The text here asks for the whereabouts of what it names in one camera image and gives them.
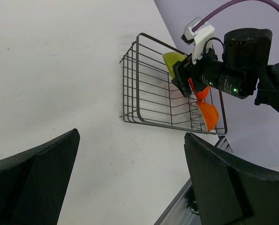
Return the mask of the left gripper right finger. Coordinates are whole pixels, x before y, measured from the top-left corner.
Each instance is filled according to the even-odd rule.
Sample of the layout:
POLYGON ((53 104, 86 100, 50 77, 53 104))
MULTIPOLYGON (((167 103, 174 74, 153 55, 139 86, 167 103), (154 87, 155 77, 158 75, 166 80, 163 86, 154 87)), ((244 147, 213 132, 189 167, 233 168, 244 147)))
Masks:
POLYGON ((184 139, 203 225, 279 225, 279 172, 223 151, 193 133, 184 139))

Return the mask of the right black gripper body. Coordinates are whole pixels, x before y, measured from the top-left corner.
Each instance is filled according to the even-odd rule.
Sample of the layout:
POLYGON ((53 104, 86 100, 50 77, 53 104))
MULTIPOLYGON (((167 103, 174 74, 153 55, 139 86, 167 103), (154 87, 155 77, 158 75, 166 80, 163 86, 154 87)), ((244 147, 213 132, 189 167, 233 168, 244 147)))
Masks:
POLYGON ((191 61, 191 54, 182 62, 174 64, 175 85, 185 98, 193 94, 188 79, 191 78, 196 91, 202 91, 207 86, 219 90, 220 62, 214 50, 209 50, 196 64, 191 61))

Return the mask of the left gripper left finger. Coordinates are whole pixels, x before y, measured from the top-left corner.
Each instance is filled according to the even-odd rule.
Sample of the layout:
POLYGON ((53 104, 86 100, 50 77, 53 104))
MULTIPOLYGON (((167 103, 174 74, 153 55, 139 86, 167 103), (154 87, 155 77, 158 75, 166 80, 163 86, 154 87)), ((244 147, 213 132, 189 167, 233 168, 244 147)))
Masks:
POLYGON ((0 225, 58 223, 79 142, 74 128, 0 160, 0 225))

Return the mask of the lime green bowl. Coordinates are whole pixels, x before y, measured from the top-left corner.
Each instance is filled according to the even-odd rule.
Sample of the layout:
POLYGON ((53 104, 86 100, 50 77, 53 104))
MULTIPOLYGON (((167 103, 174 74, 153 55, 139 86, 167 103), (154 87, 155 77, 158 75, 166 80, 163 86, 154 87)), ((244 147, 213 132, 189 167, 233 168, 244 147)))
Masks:
POLYGON ((184 59, 187 58, 187 55, 178 52, 167 52, 164 53, 162 57, 166 64, 170 76, 172 77, 172 79, 174 79, 175 78, 175 72, 173 70, 174 64, 178 61, 182 62, 184 59))

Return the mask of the white bowl orange outside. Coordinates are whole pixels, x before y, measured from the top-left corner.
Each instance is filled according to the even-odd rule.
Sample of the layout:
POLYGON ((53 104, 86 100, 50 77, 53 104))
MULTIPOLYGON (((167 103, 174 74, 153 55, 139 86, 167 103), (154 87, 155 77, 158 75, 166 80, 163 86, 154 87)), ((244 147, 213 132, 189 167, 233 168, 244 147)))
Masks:
POLYGON ((198 108, 198 119, 202 125, 203 131, 212 131, 219 120, 217 108, 214 105, 202 101, 195 102, 195 105, 198 108))

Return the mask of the red-orange plastic bowl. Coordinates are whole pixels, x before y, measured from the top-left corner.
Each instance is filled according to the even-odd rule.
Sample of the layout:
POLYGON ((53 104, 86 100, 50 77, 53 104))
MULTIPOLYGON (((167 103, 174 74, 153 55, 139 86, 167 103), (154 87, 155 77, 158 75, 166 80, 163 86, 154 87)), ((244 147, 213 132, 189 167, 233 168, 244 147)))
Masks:
POLYGON ((197 98, 198 101, 204 101, 206 97, 208 96, 210 86, 207 86, 204 90, 202 91, 196 91, 193 81, 191 78, 188 79, 189 85, 191 87, 191 90, 193 91, 195 97, 197 98))

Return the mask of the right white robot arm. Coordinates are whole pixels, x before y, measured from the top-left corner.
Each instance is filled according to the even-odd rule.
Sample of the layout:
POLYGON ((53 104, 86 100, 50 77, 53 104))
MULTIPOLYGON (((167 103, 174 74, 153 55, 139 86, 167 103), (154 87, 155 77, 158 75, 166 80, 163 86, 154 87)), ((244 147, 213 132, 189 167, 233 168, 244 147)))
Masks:
POLYGON ((279 112, 279 63, 268 65, 272 32, 269 29, 232 30, 220 41, 222 61, 211 41, 203 37, 193 53, 172 66, 172 83, 188 98, 193 91, 206 87, 245 99, 256 91, 255 105, 269 105, 279 112))

